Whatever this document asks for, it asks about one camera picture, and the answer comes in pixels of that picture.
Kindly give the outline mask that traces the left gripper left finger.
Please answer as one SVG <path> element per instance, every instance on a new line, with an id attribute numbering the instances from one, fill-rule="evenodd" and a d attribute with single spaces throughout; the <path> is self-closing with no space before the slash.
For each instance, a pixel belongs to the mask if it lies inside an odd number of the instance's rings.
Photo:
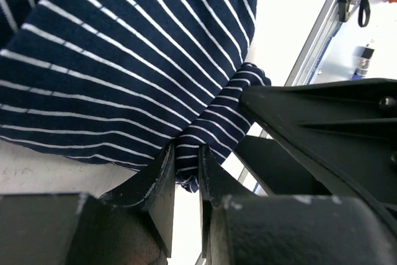
<path id="1" fill-rule="evenodd" d="M 2 264 L 166 264 L 172 251 L 174 145 L 99 198 L 1 196 Z"/>

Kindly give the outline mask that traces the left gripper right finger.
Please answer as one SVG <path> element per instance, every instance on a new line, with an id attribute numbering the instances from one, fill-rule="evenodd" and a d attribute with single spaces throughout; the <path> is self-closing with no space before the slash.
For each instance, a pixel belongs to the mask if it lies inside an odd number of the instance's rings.
<path id="1" fill-rule="evenodd" d="M 198 152 L 208 264 L 395 264 L 396 226 L 379 205 L 336 195 L 255 195 Z"/>

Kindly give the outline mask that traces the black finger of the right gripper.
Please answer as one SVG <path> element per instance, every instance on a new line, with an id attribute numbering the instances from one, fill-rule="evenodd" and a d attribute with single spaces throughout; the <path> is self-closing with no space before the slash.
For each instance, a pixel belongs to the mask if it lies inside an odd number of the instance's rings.
<path id="1" fill-rule="evenodd" d="M 269 134 L 240 156 L 273 194 L 358 197 L 396 213 L 396 81 L 252 86 L 240 105 Z"/>

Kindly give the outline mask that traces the navy striped underwear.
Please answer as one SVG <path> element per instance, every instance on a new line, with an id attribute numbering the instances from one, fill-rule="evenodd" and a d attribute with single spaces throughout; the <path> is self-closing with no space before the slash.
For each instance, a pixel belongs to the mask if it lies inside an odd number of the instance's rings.
<path id="1" fill-rule="evenodd" d="M 1 140 L 141 171 L 169 143 L 176 181 L 224 162 L 253 119 L 257 0 L 1 0 Z"/>

